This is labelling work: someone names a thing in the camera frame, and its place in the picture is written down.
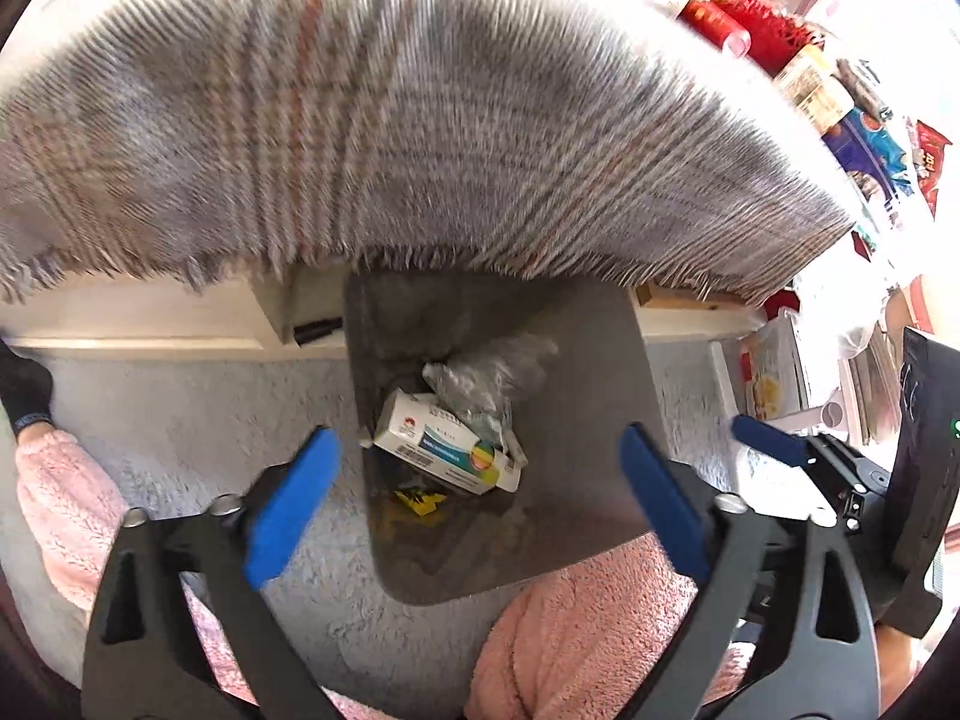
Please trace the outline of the person's right hand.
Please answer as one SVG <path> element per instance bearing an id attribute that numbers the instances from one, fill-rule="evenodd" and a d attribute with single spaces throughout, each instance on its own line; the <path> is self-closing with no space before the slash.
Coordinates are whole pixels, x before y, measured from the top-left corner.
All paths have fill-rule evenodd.
<path id="1" fill-rule="evenodd" d="M 880 708 L 887 710 L 923 668 L 923 642 L 885 624 L 875 626 L 875 642 L 880 673 Z"/>

